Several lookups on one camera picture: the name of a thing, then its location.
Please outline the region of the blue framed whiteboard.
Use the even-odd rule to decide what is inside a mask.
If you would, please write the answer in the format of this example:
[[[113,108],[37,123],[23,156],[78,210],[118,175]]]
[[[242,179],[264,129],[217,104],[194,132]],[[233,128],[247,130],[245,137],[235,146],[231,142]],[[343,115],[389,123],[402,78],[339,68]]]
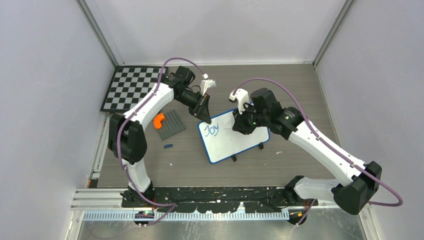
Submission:
[[[211,164],[258,147],[270,139],[271,134],[266,127],[258,127],[248,135],[232,130],[235,123],[233,111],[230,109],[213,116],[210,124],[205,121],[197,124],[200,139]]]

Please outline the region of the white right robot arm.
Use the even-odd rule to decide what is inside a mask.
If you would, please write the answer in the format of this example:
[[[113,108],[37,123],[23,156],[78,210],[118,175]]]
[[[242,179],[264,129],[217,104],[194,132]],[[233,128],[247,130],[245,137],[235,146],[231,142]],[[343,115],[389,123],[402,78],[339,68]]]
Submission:
[[[308,199],[324,200],[336,203],[348,214],[358,215],[379,189],[379,164],[349,155],[320,133],[297,108],[282,107],[270,89],[264,87],[249,94],[239,88],[231,91],[228,99],[237,103],[232,112],[233,131],[250,135],[258,128],[267,128],[301,147],[333,174],[333,179],[295,176],[284,187],[284,197],[291,205]]]

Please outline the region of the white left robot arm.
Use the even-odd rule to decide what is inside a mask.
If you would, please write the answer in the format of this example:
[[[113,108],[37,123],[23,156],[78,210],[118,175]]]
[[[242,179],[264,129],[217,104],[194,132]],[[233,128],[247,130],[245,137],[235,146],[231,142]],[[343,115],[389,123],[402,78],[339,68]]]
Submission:
[[[210,95],[189,87],[195,77],[194,72],[185,66],[179,66],[170,74],[161,73],[152,90],[135,107],[110,118],[108,148],[120,160],[121,168],[127,171],[128,186],[136,191],[134,200],[141,207],[148,207],[154,199],[148,190],[152,181],[144,161],[148,149],[145,130],[159,111],[172,101],[178,101],[193,117],[208,124],[212,122]]]

